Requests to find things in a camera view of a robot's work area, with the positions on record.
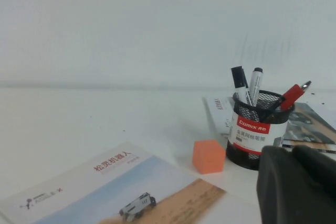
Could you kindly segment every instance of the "orange sponge block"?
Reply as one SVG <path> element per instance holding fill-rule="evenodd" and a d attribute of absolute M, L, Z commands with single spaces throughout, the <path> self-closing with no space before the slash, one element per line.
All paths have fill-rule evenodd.
<path fill-rule="evenodd" d="M 223 170 L 225 150 L 216 140 L 194 143 L 193 165 L 201 174 L 218 173 Z"/>

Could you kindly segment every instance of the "marker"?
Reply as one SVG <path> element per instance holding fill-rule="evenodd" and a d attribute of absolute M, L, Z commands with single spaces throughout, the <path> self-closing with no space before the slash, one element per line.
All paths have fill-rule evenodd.
<path fill-rule="evenodd" d="M 264 122 L 271 114 L 274 113 L 278 107 L 280 107 L 282 110 L 288 110 L 295 103 L 295 101 L 304 94 L 304 92 L 309 88 L 310 84 L 311 81 L 307 81 L 302 86 L 295 84 L 268 108 L 268 110 L 271 112 L 262 116 L 260 121 Z"/>
<path fill-rule="evenodd" d="M 251 99 L 246 89 L 246 82 L 245 82 L 246 77 L 244 74 L 244 70 L 242 69 L 241 66 L 239 66 L 239 67 L 231 68 L 231 72 L 232 72 L 233 82 L 236 88 L 236 93 L 238 95 L 238 99 L 243 103 L 251 105 L 252 102 L 251 102 Z"/>
<path fill-rule="evenodd" d="M 258 102 L 259 97 L 259 90 L 261 86 L 261 80 L 263 75 L 263 69 L 262 68 L 255 68 L 252 72 L 252 78 L 250 82 L 250 95 L 252 100 L 252 105 L 256 106 Z"/>

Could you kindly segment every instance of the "label on pen holder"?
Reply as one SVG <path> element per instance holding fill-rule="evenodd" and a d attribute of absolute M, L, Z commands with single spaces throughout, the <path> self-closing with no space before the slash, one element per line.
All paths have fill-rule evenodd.
<path fill-rule="evenodd" d="M 260 155 L 265 145 L 281 146 L 287 124 L 259 123 L 234 112 L 228 140 L 242 151 Z"/>

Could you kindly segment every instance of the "rover robot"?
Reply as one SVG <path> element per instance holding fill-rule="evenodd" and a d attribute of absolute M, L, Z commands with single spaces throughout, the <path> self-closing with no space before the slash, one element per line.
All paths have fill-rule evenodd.
<path fill-rule="evenodd" d="M 140 218 L 143 215 L 144 209 L 149 205 L 155 207 L 156 200 L 149 193 L 144 193 L 139 198 L 122 208 L 119 211 L 119 214 L 123 217 L 123 220 L 133 221 L 134 219 Z"/>

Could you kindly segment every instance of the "pen holder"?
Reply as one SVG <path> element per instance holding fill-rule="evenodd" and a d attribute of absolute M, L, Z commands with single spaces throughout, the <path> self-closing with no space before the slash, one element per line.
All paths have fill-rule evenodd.
<path fill-rule="evenodd" d="M 244 168 L 258 170 L 261 150 L 266 145 L 281 146 L 286 132 L 289 114 L 293 105 L 286 111 L 270 111 L 269 108 L 281 98 L 281 94 L 260 90 L 256 106 L 241 102 L 234 93 L 235 102 L 226 156 Z M 259 118 L 268 116 L 263 122 Z"/>

